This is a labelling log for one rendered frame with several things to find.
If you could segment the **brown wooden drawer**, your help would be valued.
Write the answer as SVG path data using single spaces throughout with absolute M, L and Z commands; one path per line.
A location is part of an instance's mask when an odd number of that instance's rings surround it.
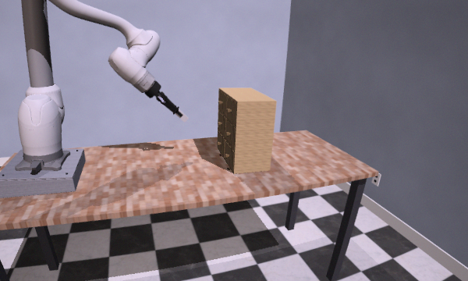
M 227 102 L 227 95 L 221 91 L 219 91 L 219 101 L 218 101 L 218 108 L 226 115 L 226 102 Z
M 236 125 L 236 108 L 237 102 L 232 100 L 230 97 L 227 97 L 227 115 L 226 117 Z
M 235 151 L 232 149 L 228 141 L 225 142 L 225 160 L 229 164 L 232 171 L 234 171 L 234 155 Z
M 226 124 L 226 117 L 218 111 L 218 128 L 222 132 L 222 134 L 225 136 L 225 124 Z
M 220 131 L 218 131 L 217 145 L 218 145 L 218 149 L 222 153 L 223 157 L 225 157 L 225 138 L 223 137 L 223 135 L 221 134 Z
M 227 141 L 232 145 L 235 150 L 235 139 L 236 139 L 236 128 L 231 124 L 231 122 L 226 120 L 226 136 Z

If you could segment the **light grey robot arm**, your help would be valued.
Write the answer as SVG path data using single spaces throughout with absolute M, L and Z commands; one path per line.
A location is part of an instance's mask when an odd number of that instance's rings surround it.
M 160 46 L 160 37 L 155 31 L 137 29 L 119 16 L 77 0 L 49 1 L 71 16 L 119 30 L 129 50 L 117 47 L 108 58 L 110 66 L 141 93 L 154 85 L 155 77 L 145 67 Z M 47 0 L 21 0 L 21 3 L 30 86 L 18 111 L 23 160 L 15 168 L 31 173 L 59 171 L 70 151 L 62 150 L 65 109 L 61 90 L 53 80 Z

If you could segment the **light wooden chest of drawers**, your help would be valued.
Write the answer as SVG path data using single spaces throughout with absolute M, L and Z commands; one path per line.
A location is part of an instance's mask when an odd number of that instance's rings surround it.
M 269 171 L 277 101 L 253 88 L 219 90 L 237 102 L 233 173 Z

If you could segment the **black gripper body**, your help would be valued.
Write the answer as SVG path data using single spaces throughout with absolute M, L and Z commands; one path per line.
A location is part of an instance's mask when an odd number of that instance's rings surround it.
M 161 92 L 160 92 L 160 89 L 161 89 L 161 85 L 155 81 L 154 82 L 154 85 L 147 91 L 147 92 L 144 92 L 146 94 L 146 96 L 148 96 L 149 98 L 153 98 L 154 96 L 161 101 L 161 99 L 158 97 L 160 96 L 161 98 L 165 98 Z M 166 99 L 166 98 L 165 98 Z

